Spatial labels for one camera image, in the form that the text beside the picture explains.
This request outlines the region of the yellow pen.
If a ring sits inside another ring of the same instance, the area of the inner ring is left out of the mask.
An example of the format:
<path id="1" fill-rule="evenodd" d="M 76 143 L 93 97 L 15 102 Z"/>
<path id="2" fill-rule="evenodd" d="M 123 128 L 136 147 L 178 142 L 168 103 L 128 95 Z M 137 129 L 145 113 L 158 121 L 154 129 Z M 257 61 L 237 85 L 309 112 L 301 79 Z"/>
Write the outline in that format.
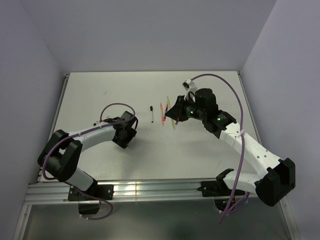
<path id="1" fill-rule="evenodd" d="M 172 128 L 175 131 L 178 118 L 178 108 L 176 105 L 171 105 L 169 97 L 167 97 L 167 110 L 165 112 L 165 117 L 171 119 Z"/>

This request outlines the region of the red pen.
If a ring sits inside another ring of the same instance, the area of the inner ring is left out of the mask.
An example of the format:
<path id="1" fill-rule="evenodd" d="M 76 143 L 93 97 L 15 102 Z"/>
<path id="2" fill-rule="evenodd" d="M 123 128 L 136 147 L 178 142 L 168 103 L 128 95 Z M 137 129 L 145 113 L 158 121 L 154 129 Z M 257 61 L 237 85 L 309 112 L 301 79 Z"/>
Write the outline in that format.
<path id="1" fill-rule="evenodd" d="M 166 103 L 166 106 L 165 106 L 164 114 L 163 114 L 163 119 L 164 119 L 164 121 L 166 120 L 166 113 L 167 113 L 167 111 L 168 111 L 168 108 L 169 108 L 169 104 L 168 104 L 168 102 L 167 102 L 167 103 Z"/>

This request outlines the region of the orange pen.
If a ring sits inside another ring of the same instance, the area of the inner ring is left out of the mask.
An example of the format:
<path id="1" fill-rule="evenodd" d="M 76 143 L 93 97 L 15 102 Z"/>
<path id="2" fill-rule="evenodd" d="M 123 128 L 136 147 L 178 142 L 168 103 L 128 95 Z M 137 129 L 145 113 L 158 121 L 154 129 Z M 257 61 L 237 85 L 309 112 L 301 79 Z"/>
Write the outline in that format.
<path id="1" fill-rule="evenodd" d="M 164 109 L 163 109 L 163 104 L 160 102 L 160 114 L 161 114 L 161 124 L 164 127 L 165 125 L 165 118 L 164 118 Z"/>

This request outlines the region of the white pen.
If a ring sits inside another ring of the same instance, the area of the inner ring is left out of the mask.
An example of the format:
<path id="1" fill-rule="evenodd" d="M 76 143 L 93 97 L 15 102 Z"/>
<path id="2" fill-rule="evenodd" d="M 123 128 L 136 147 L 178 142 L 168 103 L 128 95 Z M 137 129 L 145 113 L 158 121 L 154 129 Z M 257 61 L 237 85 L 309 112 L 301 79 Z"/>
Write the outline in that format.
<path id="1" fill-rule="evenodd" d="M 151 113 L 151 123 L 154 123 L 154 108 L 153 106 L 149 106 L 149 110 L 150 110 L 150 113 Z"/>

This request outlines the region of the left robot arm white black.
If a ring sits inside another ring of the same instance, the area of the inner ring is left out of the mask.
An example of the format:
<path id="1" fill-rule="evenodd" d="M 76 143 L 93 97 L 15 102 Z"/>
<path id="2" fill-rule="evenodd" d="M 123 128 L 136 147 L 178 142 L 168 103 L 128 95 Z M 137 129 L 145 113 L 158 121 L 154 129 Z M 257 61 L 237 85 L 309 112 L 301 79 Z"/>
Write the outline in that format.
<path id="1" fill-rule="evenodd" d="M 104 142 L 112 141 L 122 149 L 137 134 L 137 117 L 125 111 L 120 117 L 98 121 L 92 128 L 68 133 L 57 130 L 53 133 L 37 163 L 53 179 L 79 189 L 79 194 L 86 200 L 93 198 L 112 199 L 112 190 L 104 190 L 89 174 L 78 167 L 82 152 Z"/>

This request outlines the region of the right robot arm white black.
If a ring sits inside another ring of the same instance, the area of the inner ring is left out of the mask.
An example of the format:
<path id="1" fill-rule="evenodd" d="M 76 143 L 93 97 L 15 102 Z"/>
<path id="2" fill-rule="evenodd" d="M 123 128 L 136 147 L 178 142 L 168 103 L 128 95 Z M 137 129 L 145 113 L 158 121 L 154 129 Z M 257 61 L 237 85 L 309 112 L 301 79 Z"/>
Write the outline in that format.
<path id="1" fill-rule="evenodd" d="M 244 132 L 236 119 L 220 110 L 216 96 L 209 88 L 201 88 L 188 95 L 179 95 L 165 116 L 176 122 L 200 120 L 204 128 L 217 139 L 231 146 L 256 171 L 237 174 L 227 169 L 216 177 L 216 189 L 222 195 L 255 193 L 266 205 L 273 207 L 296 186 L 296 165 L 281 159 Z"/>

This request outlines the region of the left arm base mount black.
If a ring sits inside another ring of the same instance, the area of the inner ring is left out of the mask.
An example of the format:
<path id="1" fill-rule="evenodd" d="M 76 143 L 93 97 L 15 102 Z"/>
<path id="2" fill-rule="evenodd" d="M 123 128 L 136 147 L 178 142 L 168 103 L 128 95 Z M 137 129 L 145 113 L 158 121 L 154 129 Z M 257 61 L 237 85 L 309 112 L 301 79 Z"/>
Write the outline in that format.
<path id="1" fill-rule="evenodd" d="M 113 213 L 114 206 L 110 202 L 110 200 L 113 199 L 113 195 L 113 184 L 98 184 L 98 182 L 94 180 L 92 186 L 86 191 L 70 185 L 67 201 L 79 202 L 78 213 L 80 214 L 80 217 L 96 221 L 107 218 Z M 108 213 L 103 216 L 96 216 L 102 204 L 109 206 Z"/>

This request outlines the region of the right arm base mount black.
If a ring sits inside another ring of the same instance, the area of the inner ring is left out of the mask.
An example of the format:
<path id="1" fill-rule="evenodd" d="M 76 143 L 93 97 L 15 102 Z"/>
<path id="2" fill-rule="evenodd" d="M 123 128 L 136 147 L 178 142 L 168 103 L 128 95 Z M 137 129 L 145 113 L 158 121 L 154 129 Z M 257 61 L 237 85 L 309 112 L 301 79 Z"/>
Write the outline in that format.
<path id="1" fill-rule="evenodd" d="M 223 180 L 202 181 L 197 191 L 201 192 L 202 197 L 224 197 L 214 201 L 219 211 L 224 211 L 232 190 L 227 187 Z"/>

